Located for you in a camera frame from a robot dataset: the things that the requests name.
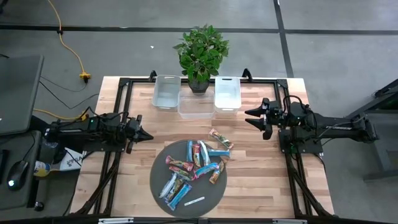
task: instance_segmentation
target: computer mouse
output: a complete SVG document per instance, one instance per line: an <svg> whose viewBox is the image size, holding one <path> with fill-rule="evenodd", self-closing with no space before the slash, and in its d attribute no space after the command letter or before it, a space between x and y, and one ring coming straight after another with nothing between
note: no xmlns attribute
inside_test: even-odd
<svg viewBox="0 0 398 224"><path fill-rule="evenodd" d="M24 186L28 164L26 161L18 161L12 165L7 176L9 190L19 190Z"/></svg>

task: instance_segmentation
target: wooden table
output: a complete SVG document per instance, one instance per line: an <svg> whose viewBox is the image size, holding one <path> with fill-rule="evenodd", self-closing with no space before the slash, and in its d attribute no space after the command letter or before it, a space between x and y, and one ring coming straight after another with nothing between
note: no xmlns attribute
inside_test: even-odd
<svg viewBox="0 0 398 224"><path fill-rule="evenodd" d="M104 77L96 106L97 113L113 111L120 77ZM304 81L288 78L291 95L308 103ZM205 217L211 218L292 218L292 198L284 155L280 152L277 128L271 139L265 141L262 134L244 119L250 116L245 110L258 107L263 97L275 100L272 85L242 84L242 107L237 114L215 114L213 119L184 120L178 113L160 112L152 106L153 83L135 83L132 89L130 116L143 115L142 127L154 140L134 145L131 154L123 154L119 166L118 181L112 216L169 217L160 209L149 188L149 173L154 159L168 144L182 139L204 139L217 147L208 136L217 129L234 143L231 160L226 166L228 183L221 202ZM75 212L89 199L100 179L104 153L96 152L84 160L71 212ZM324 206L333 213L325 171L321 162L311 154L303 154L303 164L309 189ZM304 211L301 191L298 190L300 208Z"/></svg>

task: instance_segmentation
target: gray round tray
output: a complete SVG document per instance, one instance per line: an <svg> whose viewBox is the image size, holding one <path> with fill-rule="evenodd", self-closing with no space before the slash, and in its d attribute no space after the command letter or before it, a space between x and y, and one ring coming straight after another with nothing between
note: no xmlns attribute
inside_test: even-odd
<svg viewBox="0 0 398 224"><path fill-rule="evenodd" d="M180 161L187 161L187 143L188 140L174 142L163 149L156 157L154 165L150 171L150 191L156 203L163 211L170 215L180 218L194 218L200 217L210 212L220 202L224 195L226 187L226 169L218 177L216 184L209 181L213 171L199 177L197 180L187 182L192 186L192 189L181 199L175 210L171 210L165 203L164 199L159 198L164 185L170 180L173 172L169 170L169 165L165 163L166 157L171 156L173 159ZM219 163L221 158L218 156L211 156L211 162ZM203 166L203 159L200 157L201 165ZM185 206L184 204L192 200L205 197L205 199Z"/></svg>

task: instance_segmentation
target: plant pot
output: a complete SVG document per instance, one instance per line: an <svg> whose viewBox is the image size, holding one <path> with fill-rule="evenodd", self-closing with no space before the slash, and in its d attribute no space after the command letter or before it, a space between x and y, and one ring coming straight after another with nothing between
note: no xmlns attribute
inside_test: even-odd
<svg viewBox="0 0 398 224"><path fill-rule="evenodd" d="M209 80L199 83L198 80L194 79L192 80L192 82L188 82L188 85L191 88L192 92L196 95L205 94L207 88L209 87L209 84L210 84Z"/></svg>

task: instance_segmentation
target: white plastic bin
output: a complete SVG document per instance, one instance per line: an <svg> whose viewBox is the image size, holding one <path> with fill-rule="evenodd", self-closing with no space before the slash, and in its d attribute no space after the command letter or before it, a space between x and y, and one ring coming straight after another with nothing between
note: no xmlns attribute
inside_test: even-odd
<svg viewBox="0 0 398 224"><path fill-rule="evenodd" d="M238 77L217 77L215 106L218 113L236 113L242 106L241 81Z"/></svg>
<svg viewBox="0 0 398 224"><path fill-rule="evenodd" d="M156 77L155 92L152 104L161 111L177 111L178 93L181 89L181 78L173 75Z"/></svg>
<svg viewBox="0 0 398 224"><path fill-rule="evenodd" d="M189 88L182 88L178 97L178 113L183 119L210 119L215 112L214 92L207 90L197 96Z"/></svg>

